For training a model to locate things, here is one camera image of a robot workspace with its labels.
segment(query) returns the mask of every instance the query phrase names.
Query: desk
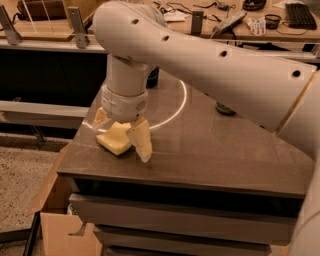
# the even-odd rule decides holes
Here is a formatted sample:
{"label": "desk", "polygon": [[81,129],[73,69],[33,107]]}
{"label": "desk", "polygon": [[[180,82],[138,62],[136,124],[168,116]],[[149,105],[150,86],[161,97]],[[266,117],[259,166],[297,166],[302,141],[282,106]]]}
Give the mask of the desk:
{"label": "desk", "polygon": [[[149,90],[151,125],[171,116],[184,95],[174,78],[160,77]],[[287,244],[312,161],[238,115],[221,116],[197,90],[187,87],[187,95],[182,113],[151,132],[154,153],[144,164],[134,150],[116,157],[98,145],[88,126],[98,94],[57,170],[77,192],[70,200],[80,218],[97,225],[106,246],[188,254],[193,244],[192,255],[266,255],[263,245]],[[146,247],[150,237],[156,242]],[[183,243],[172,246],[177,239]],[[223,254],[230,240],[234,250]]]}
{"label": "desk", "polygon": [[[191,10],[195,10],[195,9],[203,10],[204,15],[214,14],[220,19],[225,19],[227,16],[227,12],[219,10],[217,7],[214,7],[214,6],[208,8],[208,9],[193,6],[193,4],[206,6],[206,5],[213,3],[214,1],[200,0],[200,1],[195,2],[195,1],[189,1],[189,0],[179,0],[179,1],[171,1],[171,2],[182,3],[183,5],[185,5],[186,7],[188,7]],[[243,0],[225,0],[223,2],[228,5],[235,5],[236,6],[235,9],[231,9],[229,11],[229,15],[232,15],[232,13],[235,13],[237,10],[242,9]],[[300,35],[300,36],[299,35],[284,35],[284,34],[278,33],[275,30],[267,30],[267,33],[264,36],[255,36],[250,33],[248,26],[246,24],[249,17],[253,18],[253,19],[258,19],[258,18],[264,17],[266,14],[277,14],[277,15],[280,15],[283,19],[285,18],[286,15],[285,15],[284,9],[273,7],[273,4],[276,4],[279,2],[280,2],[280,0],[268,0],[264,9],[259,10],[259,11],[252,11],[252,12],[247,11],[247,16],[244,18],[242,23],[239,24],[238,26],[236,26],[234,29],[234,32],[237,36],[237,39],[238,40],[245,40],[245,41],[269,41],[269,42],[281,41],[281,42],[304,42],[304,43],[313,42],[313,43],[317,43],[320,40],[320,19],[317,16],[314,16],[314,17],[315,17],[316,22],[318,24],[318,29],[317,30],[309,30],[305,34]],[[157,6],[156,4],[153,3],[153,0],[143,0],[143,3],[152,4],[155,7]],[[186,18],[185,22],[170,22],[169,27],[172,30],[175,30],[177,32],[184,33],[184,34],[190,34],[191,20],[192,20],[192,17],[189,16],[188,18]],[[216,25],[216,22],[205,19],[203,21],[201,36],[204,38],[209,38],[212,33],[212,28],[215,25]],[[284,33],[297,33],[297,34],[304,31],[304,30],[300,30],[300,29],[290,29],[285,26],[281,26],[279,28],[279,30]],[[222,39],[232,39],[232,35],[224,34],[221,36],[221,38]]]}

